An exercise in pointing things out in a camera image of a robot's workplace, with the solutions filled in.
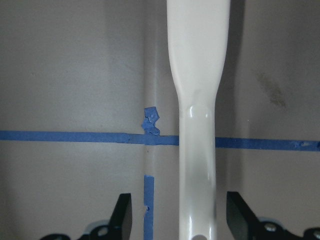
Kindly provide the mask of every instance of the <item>white handle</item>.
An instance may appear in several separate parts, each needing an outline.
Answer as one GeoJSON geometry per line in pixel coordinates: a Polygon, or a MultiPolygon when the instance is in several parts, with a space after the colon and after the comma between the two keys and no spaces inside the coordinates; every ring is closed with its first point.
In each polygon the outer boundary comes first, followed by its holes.
{"type": "Polygon", "coordinates": [[[180,117],[179,240],[216,240],[214,106],[229,8],[229,0],[167,0],[169,58],[180,117]]]}

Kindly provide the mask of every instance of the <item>gray surface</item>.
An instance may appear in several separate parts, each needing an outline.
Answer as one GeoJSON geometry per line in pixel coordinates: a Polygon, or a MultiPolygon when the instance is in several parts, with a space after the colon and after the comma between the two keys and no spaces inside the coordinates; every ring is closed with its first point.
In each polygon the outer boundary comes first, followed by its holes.
{"type": "MultiPolygon", "coordinates": [[[[319,12],[318,0],[231,2],[218,137],[320,140],[319,12]]],[[[161,134],[176,135],[165,1],[0,1],[0,130],[142,133],[151,106],[161,134]]],[[[232,239],[227,190],[296,234],[319,226],[319,153],[216,156],[218,239],[232,239]]],[[[0,164],[4,240],[76,238],[122,192],[141,240],[144,173],[155,176],[154,239],[178,237],[176,146],[2,141],[0,164]]]]}

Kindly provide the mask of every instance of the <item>white spatula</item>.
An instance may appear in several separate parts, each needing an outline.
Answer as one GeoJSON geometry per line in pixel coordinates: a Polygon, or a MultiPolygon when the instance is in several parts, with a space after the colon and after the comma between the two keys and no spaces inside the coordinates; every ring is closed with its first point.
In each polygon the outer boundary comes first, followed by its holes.
{"type": "Polygon", "coordinates": [[[229,8],[229,0],[167,0],[179,100],[179,240],[216,240],[215,101],[229,8]]]}

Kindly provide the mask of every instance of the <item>white plastic utensil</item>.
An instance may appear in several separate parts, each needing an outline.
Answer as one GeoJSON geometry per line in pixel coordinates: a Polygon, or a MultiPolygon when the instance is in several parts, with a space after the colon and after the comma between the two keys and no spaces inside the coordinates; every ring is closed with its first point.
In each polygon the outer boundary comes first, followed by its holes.
{"type": "Polygon", "coordinates": [[[229,11],[229,0],[167,0],[169,58],[179,101],[179,240],[217,239],[215,101],[229,11]]]}

